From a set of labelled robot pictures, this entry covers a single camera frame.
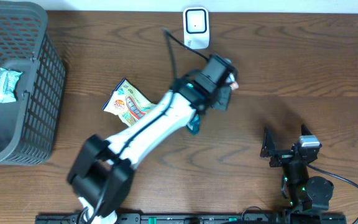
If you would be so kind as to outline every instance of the colorful snack wrapper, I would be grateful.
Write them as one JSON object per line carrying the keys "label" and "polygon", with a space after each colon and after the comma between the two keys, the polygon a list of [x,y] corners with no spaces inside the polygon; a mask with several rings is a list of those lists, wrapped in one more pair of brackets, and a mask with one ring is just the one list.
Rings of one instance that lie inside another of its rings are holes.
{"label": "colorful snack wrapper", "polygon": [[122,122],[132,126],[155,107],[136,86],[125,78],[111,93],[103,110],[118,115]]}

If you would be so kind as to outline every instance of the basket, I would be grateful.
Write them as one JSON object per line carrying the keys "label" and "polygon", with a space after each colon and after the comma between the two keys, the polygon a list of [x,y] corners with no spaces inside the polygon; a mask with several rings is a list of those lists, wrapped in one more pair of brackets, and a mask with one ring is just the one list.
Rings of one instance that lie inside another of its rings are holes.
{"label": "basket", "polygon": [[52,153],[66,73],[47,34],[47,13],[0,1],[0,68],[23,72],[14,103],[0,103],[0,164],[35,165]]}

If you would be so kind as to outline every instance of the white background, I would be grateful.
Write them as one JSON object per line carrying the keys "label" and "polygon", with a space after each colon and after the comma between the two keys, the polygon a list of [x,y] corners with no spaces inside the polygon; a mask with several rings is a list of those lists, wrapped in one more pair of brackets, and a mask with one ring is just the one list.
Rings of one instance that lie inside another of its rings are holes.
{"label": "white background", "polygon": [[358,0],[28,0],[46,10],[180,12],[204,6],[211,12],[358,13]]}

